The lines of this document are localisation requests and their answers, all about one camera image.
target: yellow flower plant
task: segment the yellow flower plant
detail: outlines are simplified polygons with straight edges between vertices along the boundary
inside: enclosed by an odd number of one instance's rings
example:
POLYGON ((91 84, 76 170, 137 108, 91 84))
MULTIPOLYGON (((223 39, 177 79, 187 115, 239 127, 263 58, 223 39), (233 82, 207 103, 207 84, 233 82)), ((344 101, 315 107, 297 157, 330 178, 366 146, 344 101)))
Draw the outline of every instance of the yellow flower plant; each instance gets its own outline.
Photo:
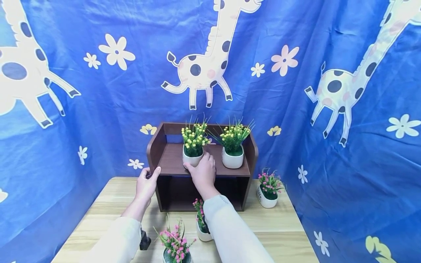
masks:
POLYGON ((198 157, 203 154, 203 146, 209 144, 209 139, 206 138, 206 119, 202 123, 195 123, 193 127, 186 125, 181 129, 183 136, 184 153, 189 157, 198 157))
POLYGON ((236 121, 229 124, 229 126, 225 127, 222 130, 222 133, 219 137, 213 135, 211 136, 215 138, 223 147, 225 147, 225 152, 231 156, 240 156, 243 154, 243 149, 241 147, 242 142, 249 136, 251 130, 254 128, 253 121, 248 125, 244 126, 241 124, 241 120, 236 121))

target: white ceramic pot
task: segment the white ceramic pot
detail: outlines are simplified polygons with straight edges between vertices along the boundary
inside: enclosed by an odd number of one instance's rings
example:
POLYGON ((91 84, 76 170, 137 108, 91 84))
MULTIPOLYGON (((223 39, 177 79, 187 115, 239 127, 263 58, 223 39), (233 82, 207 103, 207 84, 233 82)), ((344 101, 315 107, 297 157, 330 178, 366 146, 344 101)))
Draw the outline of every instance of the white ceramic pot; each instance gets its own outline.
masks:
POLYGON ((242 166, 244 160, 244 148, 241 146, 242 155, 240 156, 231 156, 225 152, 225 147, 222 148, 222 163, 226 168, 229 169, 238 169, 242 166))
MULTIPOLYGON (((163 263, 170 263, 170 262, 168 262, 168 261, 165 260, 165 256, 164 256, 165 253, 167 253, 167 249, 164 249, 164 253, 162 253, 162 262, 163 263)), ((192 255, 190 254, 190 260, 189 261, 184 262, 184 260, 183 260, 183 263, 193 263, 193 257, 192 257, 192 255)))
POLYGON ((202 155, 198 157, 189 157, 184 153, 184 147, 183 147, 183 163, 188 162, 193 167, 196 167, 199 164, 200 160, 202 159, 204 153, 205 151, 202 151, 202 155))
POLYGON ((272 208, 278 202, 278 198, 275 200, 269 200, 266 197, 264 197, 262 189, 260 188, 260 185, 257 186, 256 194, 257 194, 257 199, 259 199, 260 204, 264 208, 272 208))
POLYGON ((209 241, 213 240, 211 234, 204 233, 204 232, 202 232, 202 230, 200 230, 199 222, 197 222, 197 221, 196 221, 196 232, 197 232, 197 237, 203 242, 209 242, 209 241))

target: person's left hand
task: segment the person's left hand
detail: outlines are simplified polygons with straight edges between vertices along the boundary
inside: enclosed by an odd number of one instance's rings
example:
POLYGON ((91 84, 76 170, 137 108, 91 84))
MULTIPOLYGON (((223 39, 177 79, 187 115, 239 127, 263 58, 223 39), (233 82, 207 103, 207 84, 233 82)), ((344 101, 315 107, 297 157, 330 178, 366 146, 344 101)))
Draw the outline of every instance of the person's left hand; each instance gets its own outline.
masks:
POLYGON ((140 173, 139 178, 137 178, 136 183, 136 196, 135 199, 140 202, 145 202, 146 207, 151 203, 151 198, 155 193, 157 187, 157 179, 161 173, 161 167, 157 167, 152 174, 151 178, 146 179, 146 176, 149 174, 150 168, 144 168, 140 173))

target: giraffe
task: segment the giraffe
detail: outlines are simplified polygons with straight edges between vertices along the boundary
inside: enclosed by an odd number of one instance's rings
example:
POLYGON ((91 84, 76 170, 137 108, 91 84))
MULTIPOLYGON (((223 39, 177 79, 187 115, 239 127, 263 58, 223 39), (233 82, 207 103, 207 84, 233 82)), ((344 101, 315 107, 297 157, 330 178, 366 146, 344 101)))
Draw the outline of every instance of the giraffe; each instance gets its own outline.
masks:
POLYGON ((53 122, 45 114, 38 97, 48 94, 60 115, 65 116, 61 102, 50 89, 51 82, 71 98, 80 96, 80 92, 49 70, 45 52, 33 36, 20 0, 3 0, 2 7, 6 21, 15 33, 16 47, 0 47, 0 116, 9 113, 16 100, 21 100, 45 129, 53 122))
POLYGON ((231 90, 223 75, 228 65, 231 48, 240 12, 256 12, 263 0, 214 0, 214 10, 218 11, 217 25, 210 29, 208 46, 204 55, 191 54, 176 63, 176 56, 169 51, 167 60, 178 69, 181 83, 174 86, 167 81, 161 85, 165 90, 180 94, 189 88, 190 110, 196 110, 196 92, 206 90, 206 107, 212 107, 213 87, 217 84, 225 94, 225 101, 232 101, 231 90))
POLYGON ((324 139, 335 125, 338 115, 344 115, 339 141, 342 147, 345 147, 348 140, 352 107, 363 95, 379 63, 408 24, 421 25, 421 0, 390 0, 389 3, 376 41, 368 47, 357 70, 350 73, 342 69, 331 69, 323 73, 323 63, 317 92, 314 93, 311 86, 304 90, 313 103, 317 102, 310 120, 312 126, 324 107, 332 110, 329 123, 323 131, 324 139))

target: brown wooden shelf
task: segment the brown wooden shelf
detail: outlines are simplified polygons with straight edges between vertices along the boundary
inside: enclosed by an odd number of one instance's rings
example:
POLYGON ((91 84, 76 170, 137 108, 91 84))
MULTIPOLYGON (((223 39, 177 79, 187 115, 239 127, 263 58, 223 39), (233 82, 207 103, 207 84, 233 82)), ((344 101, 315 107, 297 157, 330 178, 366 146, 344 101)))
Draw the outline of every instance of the brown wooden shelf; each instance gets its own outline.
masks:
MULTIPOLYGON (((151 172, 156 167, 161 167, 156 189, 161 212, 193 211, 192 203, 196 198, 200 198, 189 172, 183 166, 183 144, 169 143, 167 140, 168 135, 181 135, 181 128, 185 126, 184 123, 161 123, 147 147, 151 172)), ((213 134, 222 133, 219 125, 208 124, 207 130, 213 134)), ((258 158, 258 149, 252 134, 244 140, 243 147, 243 165, 239 169, 228 169, 222 164, 222 146, 207 146, 207 150, 215 159, 215 187, 230 200, 237 211, 244 211, 258 158)))

